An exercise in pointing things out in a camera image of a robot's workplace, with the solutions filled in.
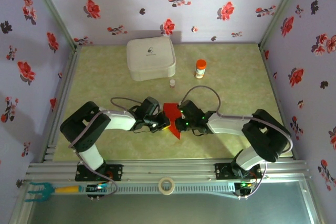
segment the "orange pill bottle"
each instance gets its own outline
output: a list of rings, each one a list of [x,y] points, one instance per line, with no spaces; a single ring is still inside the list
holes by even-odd
[[[206,68],[206,61],[205,60],[198,60],[196,62],[196,71],[195,71],[195,77],[200,79],[203,78]]]

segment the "pill bottle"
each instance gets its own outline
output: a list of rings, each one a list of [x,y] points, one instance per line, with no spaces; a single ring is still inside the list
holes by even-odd
[[[203,78],[204,72],[206,67],[206,61],[205,60],[198,60],[196,62],[196,71],[195,71],[195,77],[200,79]]]
[[[172,89],[175,88],[175,80],[170,80],[169,85]]]

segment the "roll of tape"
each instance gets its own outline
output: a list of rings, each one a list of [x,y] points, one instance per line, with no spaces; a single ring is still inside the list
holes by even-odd
[[[172,184],[172,187],[171,187],[168,191],[166,191],[166,190],[164,190],[164,189],[162,188],[162,184],[163,184],[165,181],[168,181],[168,182],[170,182],[170,184]],[[175,182],[174,182],[174,180],[172,180],[172,178],[169,178],[169,177],[163,177],[163,178],[160,179],[158,187],[159,187],[159,191],[160,191],[163,195],[170,195],[170,194],[172,194],[172,193],[175,191]]]

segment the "white plastic container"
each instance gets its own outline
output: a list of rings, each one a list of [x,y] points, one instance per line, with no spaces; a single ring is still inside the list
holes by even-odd
[[[169,37],[134,39],[127,43],[127,65],[135,81],[171,77],[176,57]]]

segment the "wall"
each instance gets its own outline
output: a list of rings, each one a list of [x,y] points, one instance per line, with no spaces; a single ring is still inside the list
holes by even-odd
[[[52,0],[81,44],[260,42],[281,0]]]
[[[45,140],[70,46],[42,0],[0,6],[0,223],[8,223],[20,180]]]
[[[327,223],[336,220],[335,3],[292,0],[265,46],[286,126],[311,168]]]

